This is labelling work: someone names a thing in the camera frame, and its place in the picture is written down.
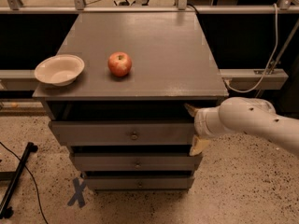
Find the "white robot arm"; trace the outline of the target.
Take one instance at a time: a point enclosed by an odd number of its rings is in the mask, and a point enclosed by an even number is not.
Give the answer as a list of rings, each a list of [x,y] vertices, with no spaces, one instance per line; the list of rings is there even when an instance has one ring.
[[[200,138],[245,133],[272,142],[299,157],[299,120],[280,116],[264,99],[233,97],[216,107],[185,104]]]

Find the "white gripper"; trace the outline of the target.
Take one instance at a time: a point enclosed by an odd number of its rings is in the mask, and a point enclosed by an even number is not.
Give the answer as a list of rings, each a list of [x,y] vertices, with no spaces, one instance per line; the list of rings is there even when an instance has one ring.
[[[222,124],[217,107],[199,109],[190,104],[185,104],[184,106],[188,113],[194,118],[194,127],[198,134],[195,134],[192,138],[192,146],[189,152],[190,156],[193,157],[201,154],[210,144],[209,139],[231,132]]]

